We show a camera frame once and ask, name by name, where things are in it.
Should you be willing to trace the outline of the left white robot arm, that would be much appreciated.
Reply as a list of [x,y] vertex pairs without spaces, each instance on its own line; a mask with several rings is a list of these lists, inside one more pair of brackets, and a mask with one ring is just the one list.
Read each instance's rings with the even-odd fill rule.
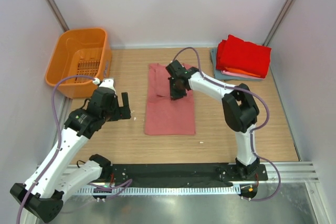
[[24,183],[15,183],[10,189],[21,209],[49,223],[82,186],[95,180],[106,182],[111,177],[111,162],[99,154],[90,156],[70,175],[62,175],[79,150],[106,122],[130,119],[128,93],[123,92],[121,98],[123,105],[119,105],[112,88],[98,87],[82,107],[69,114],[58,142],[39,168]]

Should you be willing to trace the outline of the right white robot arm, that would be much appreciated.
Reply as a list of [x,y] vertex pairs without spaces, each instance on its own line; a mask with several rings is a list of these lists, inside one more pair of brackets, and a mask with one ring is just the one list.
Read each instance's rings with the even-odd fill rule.
[[259,108],[249,87],[220,82],[195,67],[186,69],[177,60],[165,68],[169,73],[172,100],[181,99],[192,90],[222,103],[225,122],[235,132],[237,175],[243,180],[253,177],[260,159],[255,154],[255,134],[251,130],[256,126]]

